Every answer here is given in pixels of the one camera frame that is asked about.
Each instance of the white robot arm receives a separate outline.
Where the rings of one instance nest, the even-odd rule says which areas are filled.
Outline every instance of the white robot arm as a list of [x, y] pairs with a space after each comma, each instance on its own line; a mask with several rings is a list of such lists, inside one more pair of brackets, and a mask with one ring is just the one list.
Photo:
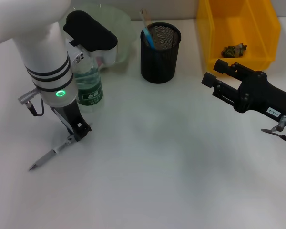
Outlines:
[[[76, 103], [78, 88], [58, 20], [70, 0], [0, 0], [0, 43], [13, 39], [43, 101], [81, 140], [91, 131]], [[30, 108], [29, 99], [22, 102]]]

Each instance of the black mesh pencil holder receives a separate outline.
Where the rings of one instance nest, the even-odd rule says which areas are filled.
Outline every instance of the black mesh pencil holder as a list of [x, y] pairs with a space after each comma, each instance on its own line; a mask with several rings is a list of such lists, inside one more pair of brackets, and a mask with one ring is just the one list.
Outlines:
[[148, 26], [153, 49], [141, 32], [141, 75], [151, 83], [165, 83], [175, 74], [181, 33], [171, 24], [157, 22]]

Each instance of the pen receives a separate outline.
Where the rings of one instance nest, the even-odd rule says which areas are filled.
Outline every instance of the pen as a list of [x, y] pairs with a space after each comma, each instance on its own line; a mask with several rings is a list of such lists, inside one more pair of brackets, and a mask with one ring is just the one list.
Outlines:
[[61, 144], [59, 147], [56, 147], [52, 150], [50, 150], [48, 153], [46, 153], [42, 158], [37, 160], [30, 168], [29, 171], [35, 170], [42, 166], [43, 164], [47, 163], [49, 160], [51, 160], [53, 157], [55, 157], [57, 154], [59, 154], [64, 148], [71, 145], [72, 143], [76, 142], [74, 135], [70, 135], [66, 141]]

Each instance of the plastic water bottle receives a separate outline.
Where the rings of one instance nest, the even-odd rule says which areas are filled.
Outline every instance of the plastic water bottle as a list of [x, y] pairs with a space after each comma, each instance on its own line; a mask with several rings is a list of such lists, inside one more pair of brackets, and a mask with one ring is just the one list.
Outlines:
[[95, 112], [103, 106], [103, 89], [98, 64], [93, 57], [81, 52], [72, 63], [78, 86], [77, 102], [81, 112]]

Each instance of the green bottle label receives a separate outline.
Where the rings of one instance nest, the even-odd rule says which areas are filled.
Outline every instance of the green bottle label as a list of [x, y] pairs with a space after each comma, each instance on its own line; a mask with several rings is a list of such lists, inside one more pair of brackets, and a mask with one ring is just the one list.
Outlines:
[[103, 88], [101, 81], [92, 88], [78, 90], [78, 103], [84, 106], [97, 104], [103, 98]]

